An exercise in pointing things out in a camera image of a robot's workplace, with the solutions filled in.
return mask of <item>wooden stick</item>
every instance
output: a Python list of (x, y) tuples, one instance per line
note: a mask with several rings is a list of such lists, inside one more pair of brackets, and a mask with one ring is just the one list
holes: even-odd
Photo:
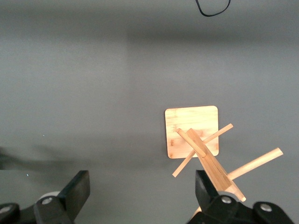
[(192, 147), (194, 150), (202, 157), (204, 158), (206, 156), (206, 153), (182, 130), (178, 129), (177, 133)]
[(228, 174), (224, 168), (213, 156), (196, 132), (191, 128), (186, 134), (206, 153), (206, 157), (199, 157), (199, 160), (216, 190), (231, 192), (235, 194), (239, 200), (244, 202), (246, 200), (244, 194), (240, 191), (237, 185), (228, 178)]
[[(232, 124), (226, 125), (224, 128), (220, 129), (219, 131), (215, 132), (211, 136), (207, 137), (205, 140), (203, 140), (204, 144), (210, 142), (214, 138), (217, 138), (221, 134), (225, 133), (229, 129), (233, 127)], [(179, 167), (173, 172), (173, 176), (177, 177), (177, 175), (184, 169), (184, 167), (187, 165), (187, 163), (191, 160), (191, 158), (194, 156), (195, 150), (192, 150), (189, 155), (184, 159), (184, 161), (179, 165)]]
[(256, 158), (255, 160), (245, 164), (244, 166), (241, 166), (240, 168), (234, 170), (233, 172), (228, 174), (229, 179), (233, 180), (279, 156), (283, 155), (283, 152), (279, 149), (273, 149), (272, 151)]

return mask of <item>screw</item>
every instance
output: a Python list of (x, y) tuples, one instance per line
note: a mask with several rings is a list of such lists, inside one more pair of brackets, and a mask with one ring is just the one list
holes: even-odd
[(44, 200), (42, 201), (42, 204), (43, 204), (43, 205), (45, 205), (45, 204), (49, 204), (52, 200), (53, 200), (53, 198), (48, 197), (48, 198), (46, 198), (46, 199), (44, 199)]
[(261, 204), (261, 209), (268, 212), (272, 211), (272, 208), (267, 204)]
[(8, 212), (9, 210), (11, 210), (11, 206), (6, 206), (6, 207), (0, 209), (0, 214), (3, 214), (3, 213), (5, 213), (5, 212)]
[(232, 199), (230, 199), (229, 197), (227, 196), (223, 196), (221, 198), (222, 202), (225, 203), (225, 204), (231, 204), (232, 203)]

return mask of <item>wooden plank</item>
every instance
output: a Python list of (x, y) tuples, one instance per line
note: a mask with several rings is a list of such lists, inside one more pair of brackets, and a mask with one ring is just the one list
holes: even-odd
[(199, 160), (207, 171), (207, 174), (214, 184), (217, 191), (224, 191), (231, 186), (229, 179), (225, 171), (222, 169), (220, 163), (215, 159), (207, 146), (202, 142), (200, 137), (196, 134), (193, 129), (189, 129), (186, 133), (205, 153), (206, 156), (204, 158), (200, 158)]
[(178, 129), (177, 133), (197, 152), (201, 157), (205, 157), (206, 153), (185, 133), (182, 129)]
[(272, 151), (256, 158), (255, 160), (241, 166), (240, 168), (234, 170), (233, 172), (228, 174), (229, 179), (233, 180), (279, 156), (283, 155), (283, 152), (280, 148), (273, 149)]
[(204, 158), (199, 157), (207, 175), (212, 181), (217, 191), (227, 191), (235, 194), (240, 201), (245, 201), (246, 197), (236, 186), (236, 184), (228, 178), (228, 175), (218, 160), (212, 155), (207, 146), (193, 129), (189, 129), (186, 133), (205, 153)]
[[(193, 128), (203, 139), (218, 131), (218, 109), (215, 106), (172, 108), (165, 111), (167, 153), (172, 159), (186, 158), (193, 148), (178, 136), (176, 130)], [(213, 155), (219, 151), (218, 137), (207, 143)]]
[[(220, 136), (221, 134), (225, 133), (226, 131), (228, 131), (229, 129), (231, 129), (233, 127), (232, 124), (226, 125), (224, 128), (220, 129), (219, 131), (217, 131), (216, 133), (210, 135), (209, 137), (207, 137), (205, 140), (203, 140), (204, 144), (207, 144), (209, 141), (213, 140), (214, 138)], [(187, 165), (187, 163), (191, 160), (191, 158), (194, 156), (195, 151), (192, 150), (189, 155), (184, 159), (184, 161), (179, 165), (179, 167), (173, 172), (173, 176), (177, 177), (177, 175), (183, 170), (183, 168)]]

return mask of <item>gray table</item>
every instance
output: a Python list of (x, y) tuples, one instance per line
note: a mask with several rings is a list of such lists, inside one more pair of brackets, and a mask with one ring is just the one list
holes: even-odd
[[(207, 10), (216, 9), (211, 3)], [(164, 111), (215, 105), (218, 160), (245, 205), (270, 201), (299, 222), (299, 3), (238, 1), (205, 18), (195, 2), (0, 3), (0, 203), (31, 205), (80, 169), (91, 196), (76, 223), (188, 221), (192, 160), (167, 157)]]

